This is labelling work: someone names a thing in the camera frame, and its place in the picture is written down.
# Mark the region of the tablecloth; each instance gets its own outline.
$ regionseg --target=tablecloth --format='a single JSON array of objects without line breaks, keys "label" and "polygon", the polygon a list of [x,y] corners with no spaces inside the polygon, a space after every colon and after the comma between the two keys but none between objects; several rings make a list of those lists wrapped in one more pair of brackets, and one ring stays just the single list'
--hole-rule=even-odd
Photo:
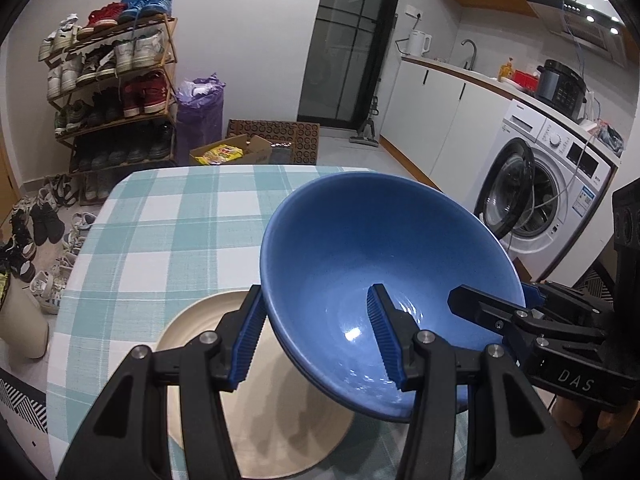
[{"label": "tablecloth", "polygon": [[[47,418],[54,467],[129,350],[153,344],[194,301],[259,283],[264,229],[282,200],[319,176],[356,168],[222,166],[133,173],[91,228],[63,295],[50,349]],[[356,414],[343,442],[305,480],[393,479],[406,425]],[[462,478],[466,414],[452,478]],[[170,439],[174,478],[184,453]]]}]

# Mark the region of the beige plate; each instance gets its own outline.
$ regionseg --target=beige plate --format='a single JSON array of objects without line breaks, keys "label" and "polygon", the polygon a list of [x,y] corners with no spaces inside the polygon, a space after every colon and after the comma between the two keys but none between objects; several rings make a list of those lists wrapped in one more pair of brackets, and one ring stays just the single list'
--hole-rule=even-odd
[{"label": "beige plate", "polygon": [[[166,327],[158,350],[183,346],[237,310],[247,291],[224,292],[183,310]],[[169,435],[182,447],[180,389],[168,389]],[[244,478],[289,476],[315,466],[340,444],[353,412],[309,383],[282,351],[267,319],[249,374],[238,390],[222,393],[231,443]]]}]

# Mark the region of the brown patterned mat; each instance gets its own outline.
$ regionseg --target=brown patterned mat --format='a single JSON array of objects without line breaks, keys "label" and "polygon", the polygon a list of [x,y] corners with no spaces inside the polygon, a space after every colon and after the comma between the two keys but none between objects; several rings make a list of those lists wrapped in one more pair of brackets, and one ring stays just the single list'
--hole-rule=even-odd
[{"label": "brown patterned mat", "polygon": [[242,134],[260,135],[272,142],[291,142],[291,164],[314,166],[318,160],[320,124],[230,120],[226,136],[233,137]]}]

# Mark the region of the beige bin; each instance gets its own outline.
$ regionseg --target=beige bin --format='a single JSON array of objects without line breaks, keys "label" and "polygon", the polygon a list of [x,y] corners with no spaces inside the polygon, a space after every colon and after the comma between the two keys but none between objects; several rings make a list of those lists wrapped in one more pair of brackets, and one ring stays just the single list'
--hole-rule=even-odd
[{"label": "beige bin", "polygon": [[0,338],[25,357],[37,359],[47,351],[49,323],[38,301],[22,288],[21,281],[9,278],[9,290],[0,306]]}]

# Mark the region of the purple plastic bag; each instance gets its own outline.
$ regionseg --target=purple plastic bag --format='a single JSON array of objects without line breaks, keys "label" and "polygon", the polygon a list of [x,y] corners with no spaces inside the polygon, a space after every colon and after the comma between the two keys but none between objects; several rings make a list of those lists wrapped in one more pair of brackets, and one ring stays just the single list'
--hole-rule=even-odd
[{"label": "purple plastic bag", "polygon": [[222,140],[222,109],[225,86],[216,74],[184,81],[176,92],[178,101],[175,158],[189,164],[189,150]]}]

